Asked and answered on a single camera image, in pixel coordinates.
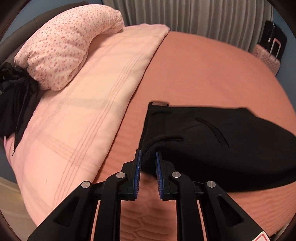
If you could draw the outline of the black pants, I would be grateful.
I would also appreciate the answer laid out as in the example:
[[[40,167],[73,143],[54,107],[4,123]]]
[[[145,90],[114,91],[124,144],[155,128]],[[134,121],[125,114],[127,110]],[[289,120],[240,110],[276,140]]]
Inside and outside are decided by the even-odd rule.
[[[226,192],[266,190],[295,181],[295,135],[246,108],[150,103],[139,142],[142,171],[156,154],[194,181]]]

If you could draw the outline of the light pink folded blanket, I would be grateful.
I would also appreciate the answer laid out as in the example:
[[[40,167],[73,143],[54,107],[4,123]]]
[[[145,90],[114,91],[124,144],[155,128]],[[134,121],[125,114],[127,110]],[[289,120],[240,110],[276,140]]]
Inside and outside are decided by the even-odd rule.
[[[154,53],[169,32],[141,24],[101,34],[61,91],[42,96],[21,142],[6,157],[32,221],[39,225],[80,183],[93,181]]]

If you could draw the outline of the black garment by pillow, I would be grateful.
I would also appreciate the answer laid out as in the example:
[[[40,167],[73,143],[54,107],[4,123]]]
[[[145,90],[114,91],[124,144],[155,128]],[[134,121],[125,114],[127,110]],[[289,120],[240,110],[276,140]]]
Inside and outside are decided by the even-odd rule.
[[[6,62],[1,65],[1,138],[15,135],[14,149],[41,99],[40,87],[27,71]]]

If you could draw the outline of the orange quilted bedspread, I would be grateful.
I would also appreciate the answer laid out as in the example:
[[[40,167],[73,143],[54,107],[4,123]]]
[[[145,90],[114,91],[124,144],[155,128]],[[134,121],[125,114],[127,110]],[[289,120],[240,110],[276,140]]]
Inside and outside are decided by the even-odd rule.
[[[205,37],[169,32],[135,92],[96,182],[134,158],[150,101],[248,108],[295,135],[295,111],[282,86],[252,54]],[[120,240],[177,240],[176,204],[161,201],[157,180],[142,173],[136,201],[121,203]],[[230,196],[272,236],[295,215],[295,183]]]

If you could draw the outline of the dark bed headboard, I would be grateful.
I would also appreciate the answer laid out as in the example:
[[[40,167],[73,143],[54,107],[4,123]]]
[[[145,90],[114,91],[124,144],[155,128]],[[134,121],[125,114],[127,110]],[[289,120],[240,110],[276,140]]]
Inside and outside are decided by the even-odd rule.
[[[78,7],[84,6],[89,4],[88,1],[82,1],[73,4],[67,4],[64,6],[60,6],[58,8],[52,9],[47,11],[36,18],[30,20],[17,30],[13,32],[10,36],[8,36],[2,43],[1,43],[1,64],[3,64],[7,59],[9,62],[13,61],[13,58],[16,55],[16,51],[19,50],[22,45],[39,29],[41,28],[46,22],[51,20],[53,17],[57,16],[58,14]]]

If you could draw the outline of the grey pleated curtain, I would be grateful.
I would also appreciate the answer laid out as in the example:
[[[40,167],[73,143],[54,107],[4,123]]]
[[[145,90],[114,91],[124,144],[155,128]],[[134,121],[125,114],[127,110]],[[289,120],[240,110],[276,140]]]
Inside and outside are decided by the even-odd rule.
[[[164,24],[172,31],[219,40],[246,51],[259,42],[264,24],[273,19],[268,1],[184,0],[103,1],[121,12],[127,26]]]

